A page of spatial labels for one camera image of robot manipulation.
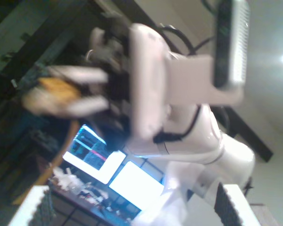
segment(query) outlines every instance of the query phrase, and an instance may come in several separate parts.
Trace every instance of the black cable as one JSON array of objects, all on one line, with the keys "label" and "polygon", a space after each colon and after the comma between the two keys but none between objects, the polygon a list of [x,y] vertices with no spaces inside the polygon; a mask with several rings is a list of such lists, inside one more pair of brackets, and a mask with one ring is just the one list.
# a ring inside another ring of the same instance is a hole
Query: black cable
[{"label": "black cable", "polygon": [[213,9],[213,7],[208,3],[207,0],[200,0],[203,6],[213,15],[216,14],[216,11]]},{"label": "black cable", "polygon": [[190,40],[187,38],[187,36],[185,36],[185,34],[182,33],[180,30],[174,28],[171,25],[161,25],[158,28],[161,29],[162,31],[171,32],[171,33],[175,34],[178,38],[180,38],[189,50],[188,56],[196,55],[196,51],[195,51],[194,46],[192,45]]},{"label": "black cable", "polygon": [[160,144],[160,143],[164,143],[164,142],[174,142],[174,141],[180,141],[183,138],[185,138],[194,128],[197,119],[199,117],[200,114],[200,110],[201,110],[201,105],[197,105],[197,110],[195,113],[195,116],[193,117],[193,120],[190,124],[190,126],[188,127],[188,129],[182,133],[165,133],[165,132],[160,132],[159,134],[157,134],[154,138],[153,138],[153,142],[155,144]]},{"label": "black cable", "polygon": [[214,40],[214,36],[213,37],[209,37],[205,40],[203,40],[201,43],[199,43],[197,46],[194,47],[194,51],[197,52],[200,48],[202,48],[204,45],[208,44],[210,41]]}]

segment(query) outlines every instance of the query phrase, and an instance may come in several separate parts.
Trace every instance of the cluttered table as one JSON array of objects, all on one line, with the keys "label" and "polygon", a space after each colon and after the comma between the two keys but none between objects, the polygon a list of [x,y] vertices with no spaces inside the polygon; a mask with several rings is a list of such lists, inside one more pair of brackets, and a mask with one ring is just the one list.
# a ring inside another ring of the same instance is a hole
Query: cluttered table
[{"label": "cluttered table", "polygon": [[100,204],[92,204],[89,201],[81,198],[79,195],[75,195],[71,191],[64,191],[57,186],[53,185],[50,181],[48,182],[50,190],[53,194],[61,198],[63,201],[73,205],[75,210],[81,210],[86,214],[96,218],[101,223],[109,226],[129,226],[130,223],[125,219],[119,217],[116,213],[112,213],[105,209]]}]

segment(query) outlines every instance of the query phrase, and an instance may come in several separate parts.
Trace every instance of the white bracket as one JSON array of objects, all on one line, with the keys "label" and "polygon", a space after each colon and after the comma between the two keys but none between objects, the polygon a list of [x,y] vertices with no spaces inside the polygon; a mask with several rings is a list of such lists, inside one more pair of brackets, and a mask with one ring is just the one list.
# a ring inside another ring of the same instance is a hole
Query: white bracket
[{"label": "white bracket", "polygon": [[213,85],[214,59],[210,55],[167,60],[167,96],[170,105],[234,105],[243,99],[243,85],[219,90]]}]

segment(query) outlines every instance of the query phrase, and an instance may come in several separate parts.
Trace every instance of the monitor screen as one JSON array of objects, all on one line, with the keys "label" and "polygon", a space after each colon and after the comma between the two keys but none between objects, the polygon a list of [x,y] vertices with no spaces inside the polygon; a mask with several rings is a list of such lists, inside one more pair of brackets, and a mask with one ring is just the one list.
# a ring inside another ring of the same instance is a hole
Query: monitor screen
[{"label": "monitor screen", "polygon": [[109,186],[133,205],[145,210],[161,195],[164,186],[129,161]]},{"label": "monitor screen", "polygon": [[126,155],[115,151],[109,155],[105,141],[88,126],[83,125],[76,134],[63,159],[85,173],[107,184]]}]

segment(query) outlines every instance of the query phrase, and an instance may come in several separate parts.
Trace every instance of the white plastic casing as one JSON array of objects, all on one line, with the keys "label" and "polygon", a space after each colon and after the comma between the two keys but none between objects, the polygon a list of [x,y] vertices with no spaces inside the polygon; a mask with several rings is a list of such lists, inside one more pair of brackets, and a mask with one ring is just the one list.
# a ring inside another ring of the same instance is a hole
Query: white plastic casing
[{"label": "white plastic casing", "polygon": [[166,60],[169,47],[153,29],[143,24],[130,28],[130,103],[132,136],[148,140],[165,119]]}]

